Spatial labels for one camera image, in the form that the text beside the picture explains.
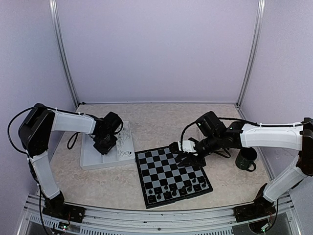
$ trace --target beige floor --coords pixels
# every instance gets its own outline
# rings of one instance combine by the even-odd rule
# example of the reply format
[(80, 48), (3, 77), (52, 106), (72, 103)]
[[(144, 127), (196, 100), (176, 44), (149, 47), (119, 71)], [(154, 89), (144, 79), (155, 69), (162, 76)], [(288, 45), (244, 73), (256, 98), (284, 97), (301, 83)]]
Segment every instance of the beige floor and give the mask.
[[(131, 123), (135, 151), (167, 146), (178, 141), (183, 128), (208, 111), (220, 117), (239, 118), (233, 105), (226, 104), (106, 104), (81, 105), (79, 112), (104, 117), (116, 112)], [(115, 209), (145, 210), (136, 164), (84, 171), (79, 166), (82, 137), (79, 135), (72, 150), (67, 141), (72, 133), (65, 133), (52, 158), (51, 168), (66, 201), (82, 205)], [(185, 134), (199, 138), (192, 126)], [(204, 168), (213, 192), (182, 200), (154, 210), (190, 210), (234, 205), (252, 201), (259, 188), (268, 181), (262, 161), (258, 159), (253, 173), (235, 166), (237, 150), (232, 158), (218, 155), (206, 157)]]

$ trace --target black cable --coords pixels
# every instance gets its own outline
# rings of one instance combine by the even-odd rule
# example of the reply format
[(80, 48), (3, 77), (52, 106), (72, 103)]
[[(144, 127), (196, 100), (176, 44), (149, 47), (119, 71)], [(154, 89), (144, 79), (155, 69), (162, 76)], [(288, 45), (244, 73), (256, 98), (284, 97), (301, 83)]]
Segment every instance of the black cable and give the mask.
[(260, 125), (260, 124), (257, 124), (256, 122), (252, 122), (252, 121), (247, 121), (247, 120), (244, 120), (244, 119), (240, 119), (240, 118), (231, 118), (231, 117), (219, 117), (220, 120), (232, 120), (232, 121), (241, 121), (243, 123), (246, 123), (246, 124), (251, 124), (252, 126), (262, 126), (262, 127), (298, 127), (298, 126), (303, 126), (303, 125), (306, 125), (306, 124), (309, 124), (310, 122), (313, 121), (313, 118), (310, 120), (310, 121), (307, 121), (307, 122), (301, 122), (300, 124), (296, 124), (296, 125), (290, 125), (290, 124), (282, 124), (282, 125)]
[(274, 219), (274, 222), (271, 224), (271, 226), (269, 227), (269, 229), (265, 230), (265, 232), (271, 230), (276, 222), (276, 219), (277, 219), (277, 216), (278, 216), (278, 201), (279, 199), (277, 199), (277, 206), (276, 206), (276, 216), (275, 216), (275, 219)]
[[(75, 133), (69, 138), (69, 140), (68, 140), (68, 142), (67, 142), (67, 148), (68, 148), (69, 150), (71, 150), (71, 149), (74, 147), (74, 145), (75, 145), (75, 143), (76, 143), (76, 141), (77, 141), (78, 134), (79, 134), (79, 132), (75, 132)], [(74, 139), (72, 145), (70, 146), (69, 143), (71, 142), (71, 140), (73, 139), (74, 136), (75, 136), (75, 139)]]
[(183, 148), (182, 148), (182, 140), (184, 139), (184, 134), (185, 134), (186, 130), (187, 130), (190, 126), (192, 126), (193, 124), (196, 124), (196, 122), (194, 121), (194, 122), (190, 123), (189, 125), (187, 125), (187, 126), (185, 127), (185, 129), (184, 129), (184, 130), (182, 131), (182, 133), (181, 133), (181, 136), (180, 136), (180, 150), (181, 150), (183, 153), (189, 153), (189, 152), (184, 152), (184, 150), (183, 150)]
[(10, 121), (9, 124), (8, 124), (8, 128), (7, 128), (7, 135), (8, 135), (9, 141), (10, 141), (11, 145), (13, 146), (13, 148), (14, 148), (16, 151), (18, 151), (18, 152), (20, 152), (20, 153), (23, 153), (23, 154), (26, 154), (26, 155), (27, 155), (27, 153), (26, 153), (25, 151), (22, 151), (22, 150), (18, 149), (18, 148), (15, 146), (15, 144), (13, 143), (13, 141), (12, 141), (12, 139), (11, 139), (11, 136), (10, 136), (10, 127), (11, 127), (12, 122), (13, 122), (18, 116), (22, 115), (23, 113), (25, 113), (25, 112), (27, 112), (27, 111), (29, 111), (29, 110), (37, 109), (37, 108), (38, 108), (38, 107), (31, 107), (31, 108), (28, 108), (28, 109), (25, 109), (25, 110), (19, 112), (18, 114), (16, 114), (16, 115), (11, 119), (11, 121)]
[(43, 220), (43, 213), (41, 211), (41, 199), (42, 199), (42, 191), (41, 191), (41, 186), (39, 185), (39, 191), (40, 191), (40, 196), (39, 196), (39, 214), (40, 214), (40, 220), (41, 220), (41, 224), (44, 228), (45, 234), (50, 235), (48, 233), (48, 231), (45, 229), (45, 224), (44, 224), (44, 220)]
[(7, 128), (7, 135), (8, 135), (8, 138), (9, 138), (9, 141), (11, 143), (11, 145), (13, 146), (13, 148), (20, 152), (20, 153), (23, 153), (23, 154), (27, 154), (25, 151), (22, 151), (20, 149), (18, 149), (15, 144), (13, 143), (12, 139), (11, 139), (11, 135), (10, 135), (10, 127), (11, 127), (11, 124), (12, 122), (17, 118), (19, 117), (20, 115), (22, 115), (23, 113), (29, 111), (29, 110), (33, 110), (33, 109), (39, 109), (39, 108), (47, 108), (47, 109), (51, 109), (51, 110), (54, 110), (54, 111), (60, 111), (60, 112), (63, 112), (63, 113), (68, 113), (68, 114), (76, 114), (76, 115), (79, 115), (78, 113), (74, 113), (74, 112), (70, 112), (70, 111), (66, 111), (66, 110), (62, 110), (62, 109), (55, 109), (55, 108), (51, 108), (51, 107), (47, 107), (47, 106), (36, 106), (36, 107), (30, 107), (30, 108), (27, 108), (27, 109), (24, 109), (23, 111), (19, 112), (18, 114), (16, 114), (12, 119), (11, 121), (9, 122), (8, 124), (8, 128)]

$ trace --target mug handle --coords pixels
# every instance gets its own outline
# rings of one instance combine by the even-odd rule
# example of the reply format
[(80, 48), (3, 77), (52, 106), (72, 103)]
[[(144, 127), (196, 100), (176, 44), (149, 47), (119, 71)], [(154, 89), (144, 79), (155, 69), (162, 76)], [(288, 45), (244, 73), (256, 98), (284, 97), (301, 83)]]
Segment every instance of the mug handle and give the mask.
[(255, 164), (255, 163), (252, 163), (251, 165), (253, 165), (253, 170), (247, 169), (247, 171), (249, 171), (249, 172), (253, 172), (253, 171), (256, 170), (256, 164)]

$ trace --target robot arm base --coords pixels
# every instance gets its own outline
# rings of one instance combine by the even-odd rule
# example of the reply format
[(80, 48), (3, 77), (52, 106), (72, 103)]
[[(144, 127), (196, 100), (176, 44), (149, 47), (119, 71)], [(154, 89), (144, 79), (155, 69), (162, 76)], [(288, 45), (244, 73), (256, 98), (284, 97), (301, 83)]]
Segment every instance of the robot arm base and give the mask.
[(276, 209), (273, 202), (269, 202), (263, 197), (263, 191), (267, 184), (263, 185), (253, 203), (234, 208), (237, 223), (275, 214)]
[(43, 214), (66, 221), (82, 223), (85, 215), (85, 208), (64, 204), (64, 197), (60, 191), (60, 194), (53, 199), (45, 198)]

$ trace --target metal corner post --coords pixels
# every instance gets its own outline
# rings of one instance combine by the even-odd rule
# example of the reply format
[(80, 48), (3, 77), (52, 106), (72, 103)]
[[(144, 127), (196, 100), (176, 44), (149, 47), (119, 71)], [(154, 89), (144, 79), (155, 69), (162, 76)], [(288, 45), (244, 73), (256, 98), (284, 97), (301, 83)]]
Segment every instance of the metal corner post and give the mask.
[(259, 0), (259, 5), (258, 5), (258, 11), (257, 11), (257, 16), (256, 16), (256, 22), (255, 22), (255, 27), (254, 27), (254, 33), (253, 33), (253, 39), (252, 39), (252, 46), (249, 54), (249, 60), (248, 64), (246, 67), (245, 71), (245, 77), (244, 81), (240, 90), (240, 94), (237, 100), (237, 106), (240, 109), (241, 105), (243, 103), (248, 83), (250, 80), (251, 76), (251, 71), (254, 63), (254, 58), (256, 55), (257, 47), (258, 47), (258, 42), (260, 38), (260, 33), (261, 33), (261, 27), (262, 27), (262, 20), (263, 20), (263, 14), (264, 14), (264, 8), (265, 8), (265, 0)]
[(77, 108), (79, 106), (79, 100), (77, 97), (77, 93), (76, 93), (76, 89), (75, 89), (75, 86), (73, 83), (73, 79), (72, 79), (70, 71), (69, 71), (67, 57), (66, 57), (66, 53), (65, 53), (65, 49), (64, 49), (63, 40), (62, 40), (61, 27), (60, 27), (60, 21), (59, 21), (58, 8), (57, 8), (56, 0), (49, 0), (49, 5), (50, 5), (50, 11), (51, 11), (51, 16), (52, 16), (53, 26), (54, 26), (54, 30), (55, 30), (55, 35), (57, 38), (58, 47), (59, 47), (61, 60), (62, 60), (62, 64), (63, 64), (63, 69), (64, 69), (65, 77), (67, 80), (67, 85), (68, 85), (74, 106), (75, 106), (75, 108)]

